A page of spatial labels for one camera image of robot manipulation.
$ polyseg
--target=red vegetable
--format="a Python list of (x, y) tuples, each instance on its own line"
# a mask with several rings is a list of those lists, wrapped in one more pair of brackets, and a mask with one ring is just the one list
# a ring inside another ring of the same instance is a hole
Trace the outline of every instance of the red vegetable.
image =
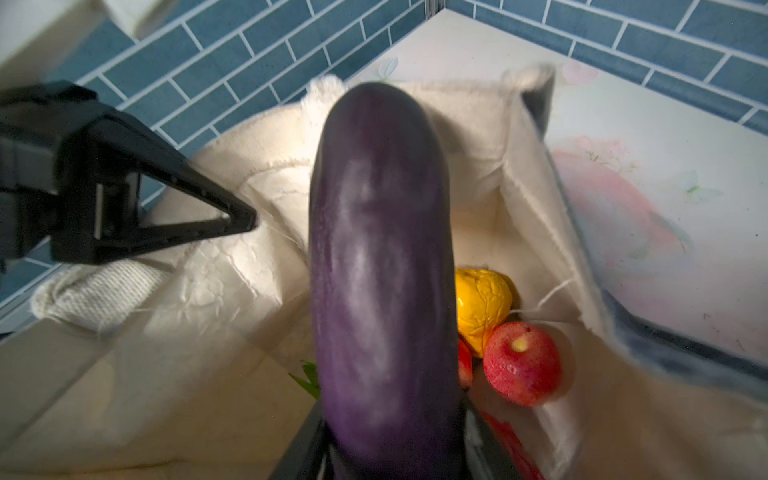
[(563, 376), (554, 340), (544, 330), (523, 322), (494, 330), (485, 347), (483, 368), (488, 383), (502, 397), (523, 406), (544, 403)]
[(481, 412), (481, 414), (488, 423), (488, 426), (496, 434), (496, 438), (507, 449), (507, 453), (512, 458), (512, 463), (515, 464), (517, 470), (520, 471), (520, 475), (525, 480), (546, 480), (531, 456), (523, 448), (520, 439), (515, 434), (515, 431), (512, 430), (511, 425), (499, 422), (487, 412)]
[(472, 352), (462, 339), (458, 339), (458, 382), (463, 389), (472, 386)]
[(362, 84), (310, 185), (312, 312), (339, 478), (460, 478), (448, 168), (419, 104)]

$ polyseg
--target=yellow fruit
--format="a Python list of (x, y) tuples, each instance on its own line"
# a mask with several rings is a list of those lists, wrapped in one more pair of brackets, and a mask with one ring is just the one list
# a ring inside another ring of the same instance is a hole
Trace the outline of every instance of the yellow fruit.
[(472, 355), (482, 358), (493, 329), (512, 307), (512, 291), (504, 277), (490, 270), (456, 269), (456, 318), (458, 332)]

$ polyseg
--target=white thread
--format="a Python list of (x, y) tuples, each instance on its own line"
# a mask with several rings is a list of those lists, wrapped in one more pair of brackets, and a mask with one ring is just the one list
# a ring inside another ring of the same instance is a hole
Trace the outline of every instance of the white thread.
[(547, 303), (549, 301), (549, 299), (553, 297), (553, 295), (555, 295), (560, 290), (563, 290), (566, 286), (568, 286), (569, 283), (571, 283), (573, 281), (574, 281), (574, 279), (569, 278), (568, 280), (565, 280), (563, 283), (561, 283), (560, 285), (557, 285), (555, 288), (550, 290), (549, 293), (547, 293), (544, 296), (544, 298), (542, 298), (541, 300), (538, 301), (538, 303), (536, 304), (536, 308), (526, 309), (526, 310), (509, 310), (509, 313), (510, 314), (512, 314), (512, 313), (536, 313), (539, 310), (541, 310), (541, 308), (544, 306), (544, 304)]

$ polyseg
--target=red fruit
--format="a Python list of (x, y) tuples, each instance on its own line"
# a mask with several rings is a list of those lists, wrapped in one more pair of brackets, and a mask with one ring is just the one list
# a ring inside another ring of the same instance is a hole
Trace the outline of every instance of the red fruit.
[(536, 462), (533, 461), (528, 452), (523, 449), (523, 445), (520, 443), (520, 439), (512, 430), (511, 425), (508, 423), (499, 422), (497, 419), (490, 416), (487, 412), (480, 412), (491, 427), (491, 430), (496, 435), (499, 443), (507, 450), (507, 453), (512, 458), (512, 463), (515, 464), (516, 469), (520, 472), (520, 475), (525, 480), (546, 480), (541, 474), (541, 471), (536, 466)]
[(472, 386), (472, 353), (462, 339), (458, 339), (458, 382), (463, 389)]
[(542, 329), (523, 322), (501, 325), (485, 347), (483, 368), (488, 383), (509, 402), (544, 403), (563, 377), (560, 354)]

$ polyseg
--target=green leaf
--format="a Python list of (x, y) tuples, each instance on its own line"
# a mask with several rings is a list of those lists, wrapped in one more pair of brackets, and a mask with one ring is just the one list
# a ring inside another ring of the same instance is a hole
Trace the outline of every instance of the green leaf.
[(289, 373), (290, 378), (292, 378), (296, 383), (299, 384), (299, 386), (307, 391), (311, 396), (315, 397), (315, 400), (320, 398), (320, 387), (314, 386), (311, 383), (307, 382), (306, 380), (300, 379), (299, 377), (295, 376), (292, 373)]
[(317, 379), (317, 365), (312, 362), (308, 362), (307, 360), (302, 360), (301, 363), (303, 364), (301, 365), (301, 369), (304, 371), (306, 379), (310, 381), (310, 384), (316, 386), (319, 389), (320, 382)]

